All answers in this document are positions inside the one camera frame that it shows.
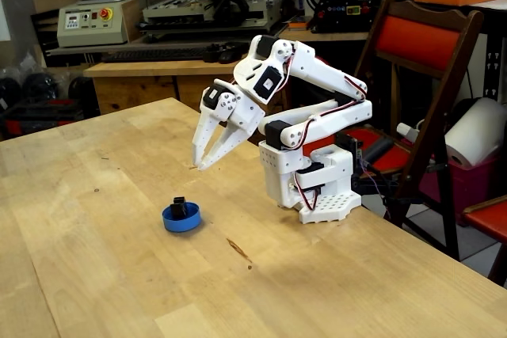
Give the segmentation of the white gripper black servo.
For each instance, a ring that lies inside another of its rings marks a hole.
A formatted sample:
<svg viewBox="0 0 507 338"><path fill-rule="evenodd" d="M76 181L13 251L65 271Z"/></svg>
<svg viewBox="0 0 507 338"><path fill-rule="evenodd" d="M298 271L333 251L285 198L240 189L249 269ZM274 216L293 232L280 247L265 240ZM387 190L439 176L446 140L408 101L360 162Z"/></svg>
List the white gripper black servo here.
<svg viewBox="0 0 507 338"><path fill-rule="evenodd" d="M193 165L206 170L242 144L257 128L264 110L238 85L211 85L203 92L200 118L193 136ZM213 147L204 155L219 123L227 122Z"/></svg>

